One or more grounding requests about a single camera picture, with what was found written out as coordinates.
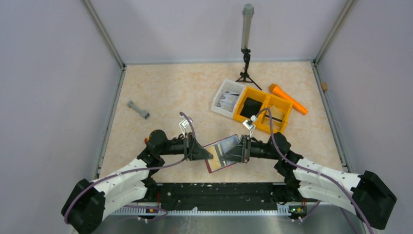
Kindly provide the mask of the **red card holder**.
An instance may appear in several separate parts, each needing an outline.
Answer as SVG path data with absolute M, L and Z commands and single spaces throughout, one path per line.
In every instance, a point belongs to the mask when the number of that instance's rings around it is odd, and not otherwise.
M 206 159 L 206 167 L 209 174 L 222 170 L 235 164 L 235 162 L 223 159 L 225 153 L 237 145 L 238 135 L 231 135 L 214 143 L 204 146 L 204 149 L 212 154 L 212 159 Z

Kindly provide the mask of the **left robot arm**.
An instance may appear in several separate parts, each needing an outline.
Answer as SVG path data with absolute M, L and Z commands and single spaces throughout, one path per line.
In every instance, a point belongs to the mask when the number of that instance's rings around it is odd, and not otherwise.
M 168 167 L 163 155 L 183 155 L 181 162 L 213 157 L 193 133 L 168 139 L 164 131 L 154 130 L 144 150 L 126 166 L 100 179 L 84 178 L 74 186 L 61 210 L 64 222 L 79 234 L 90 234 L 112 212 L 143 199 L 154 183 L 151 176 Z

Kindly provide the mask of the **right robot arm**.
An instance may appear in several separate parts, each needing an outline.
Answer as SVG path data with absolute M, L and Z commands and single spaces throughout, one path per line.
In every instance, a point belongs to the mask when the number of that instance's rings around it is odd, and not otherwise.
M 235 163 L 247 163 L 252 157 L 276 160 L 274 168 L 284 177 L 292 194 L 343 208 L 374 229 L 386 228 L 397 198 L 377 174 L 334 170 L 290 148 L 291 144 L 279 132 L 267 143 L 243 135 L 222 159 Z

